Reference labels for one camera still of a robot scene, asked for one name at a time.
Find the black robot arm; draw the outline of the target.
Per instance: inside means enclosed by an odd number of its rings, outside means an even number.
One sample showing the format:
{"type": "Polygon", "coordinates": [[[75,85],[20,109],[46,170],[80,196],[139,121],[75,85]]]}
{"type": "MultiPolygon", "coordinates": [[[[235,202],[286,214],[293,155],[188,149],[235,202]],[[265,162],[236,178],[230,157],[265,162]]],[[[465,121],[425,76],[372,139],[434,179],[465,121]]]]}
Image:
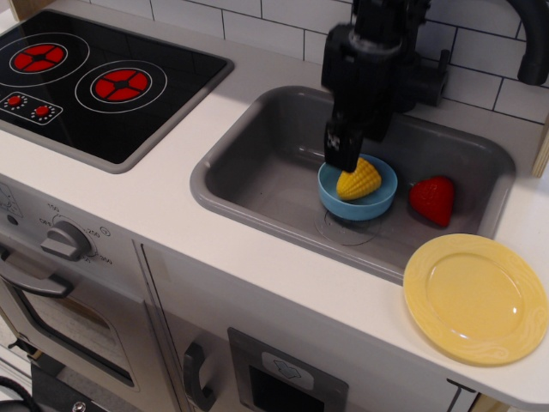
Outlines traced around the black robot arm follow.
{"type": "Polygon", "coordinates": [[[321,84],[333,97],[324,159],[355,170],[363,141],[385,137],[404,75],[417,63],[415,42],[427,1],[355,1],[352,23],[333,27],[325,40],[321,84]]]}

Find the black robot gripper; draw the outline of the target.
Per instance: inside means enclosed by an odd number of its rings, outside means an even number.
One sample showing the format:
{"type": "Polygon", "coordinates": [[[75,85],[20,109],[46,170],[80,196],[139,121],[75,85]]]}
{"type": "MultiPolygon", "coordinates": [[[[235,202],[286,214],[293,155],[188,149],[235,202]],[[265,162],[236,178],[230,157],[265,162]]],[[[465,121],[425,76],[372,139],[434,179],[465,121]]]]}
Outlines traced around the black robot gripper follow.
{"type": "Polygon", "coordinates": [[[397,71],[411,60],[414,29],[383,23],[375,38],[366,27],[339,24],[329,31],[322,85],[334,98],[324,132],[324,160],[352,173],[365,139],[382,141],[395,111],[397,71]]]}

